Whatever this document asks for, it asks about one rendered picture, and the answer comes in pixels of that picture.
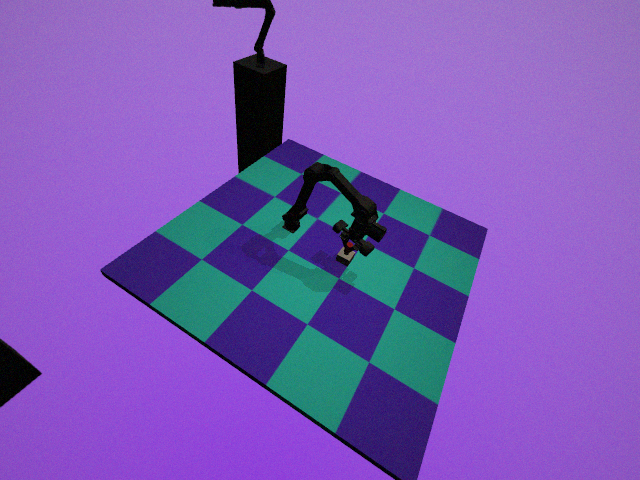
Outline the beige block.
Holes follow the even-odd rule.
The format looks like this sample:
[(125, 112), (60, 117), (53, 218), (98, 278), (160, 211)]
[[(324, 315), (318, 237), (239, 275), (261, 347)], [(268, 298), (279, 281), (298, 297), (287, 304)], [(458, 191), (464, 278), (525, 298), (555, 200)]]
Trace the beige block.
[(344, 246), (342, 247), (342, 249), (339, 251), (339, 253), (337, 254), (336, 257), (336, 261), (342, 263), (343, 265), (347, 266), (350, 264), (350, 262), (352, 261), (352, 259), (354, 258), (355, 252), (351, 251), (348, 255), (345, 255), (344, 253)]

